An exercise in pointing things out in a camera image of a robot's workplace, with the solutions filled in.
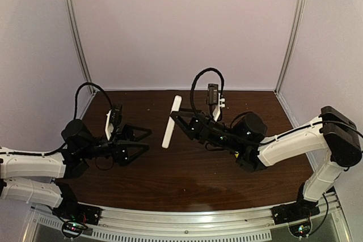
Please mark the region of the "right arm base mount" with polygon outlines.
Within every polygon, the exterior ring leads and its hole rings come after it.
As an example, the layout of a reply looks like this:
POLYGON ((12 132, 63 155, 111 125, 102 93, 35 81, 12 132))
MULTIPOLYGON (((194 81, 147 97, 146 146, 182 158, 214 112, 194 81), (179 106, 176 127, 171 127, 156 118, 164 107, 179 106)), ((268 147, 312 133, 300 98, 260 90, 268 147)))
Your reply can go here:
POLYGON ((312 231, 311 217, 318 215, 318 202, 296 201, 271 208, 275 225, 287 223, 292 236, 302 239, 312 231))

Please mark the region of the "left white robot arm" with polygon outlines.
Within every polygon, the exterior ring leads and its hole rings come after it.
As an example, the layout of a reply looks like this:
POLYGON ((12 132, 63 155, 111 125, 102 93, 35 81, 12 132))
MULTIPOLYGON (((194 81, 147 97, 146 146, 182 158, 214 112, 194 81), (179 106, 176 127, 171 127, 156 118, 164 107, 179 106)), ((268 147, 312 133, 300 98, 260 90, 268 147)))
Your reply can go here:
POLYGON ((88 160, 101 157, 128 166, 149 150, 143 139, 151 134, 150 129, 126 124, 108 137, 95 137, 82 120, 75 119, 62 131, 65 143, 57 150, 29 152, 1 147, 1 199, 34 202, 54 209, 74 207, 78 200, 68 184, 45 184, 33 178, 79 178, 89 168, 88 160))

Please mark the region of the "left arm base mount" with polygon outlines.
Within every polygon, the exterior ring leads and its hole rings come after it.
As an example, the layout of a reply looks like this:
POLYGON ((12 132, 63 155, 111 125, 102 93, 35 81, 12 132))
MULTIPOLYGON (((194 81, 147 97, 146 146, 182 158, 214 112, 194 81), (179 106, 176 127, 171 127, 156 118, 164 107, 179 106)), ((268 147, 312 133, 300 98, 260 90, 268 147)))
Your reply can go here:
POLYGON ((81 235, 92 234, 97 226, 102 210, 100 207, 80 203, 61 204, 49 208, 61 222, 61 232, 66 239, 74 240, 81 235))

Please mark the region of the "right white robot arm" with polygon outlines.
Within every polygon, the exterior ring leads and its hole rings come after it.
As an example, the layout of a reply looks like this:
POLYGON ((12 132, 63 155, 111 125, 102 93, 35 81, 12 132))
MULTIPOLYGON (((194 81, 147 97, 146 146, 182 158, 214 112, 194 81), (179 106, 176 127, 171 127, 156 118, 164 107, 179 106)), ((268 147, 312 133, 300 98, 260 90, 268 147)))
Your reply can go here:
POLYGON ((202 111, 172 109, 163 148, 169 147, 175 126, 190 140, 212 145, 216 151, 230 151, 236 162, 250 172, 308 152, 324 151, 323 162, 300 187, 297 206, 316 206, 341 173, 362 160, 362 133, 330 106, 323 107, 320 115, 308 123, 271 137, 266 135, 266 124, 254 112, 243 112, 226 126, 202 111))

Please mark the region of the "white remote control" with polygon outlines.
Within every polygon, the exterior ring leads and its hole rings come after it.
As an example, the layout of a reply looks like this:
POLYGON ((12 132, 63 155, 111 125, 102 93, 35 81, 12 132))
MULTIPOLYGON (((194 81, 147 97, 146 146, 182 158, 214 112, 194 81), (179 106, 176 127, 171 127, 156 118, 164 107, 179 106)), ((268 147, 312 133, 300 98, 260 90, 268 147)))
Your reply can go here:
MULTIPOLYGON (((181 103, 182 103, 182 97, 179 95, 176 95, 174 97, 174 101, 173 101, 170 113, 177 112, 180 109, 181 103)), ((169 148, 172 134, 174 132, 174 127, 175 127, 175 121, 172 119, 171 116, 169 116, 166 130, 165 130, 164 137, 163 137, 163 141, 162 141, 162 148, 169 148)))

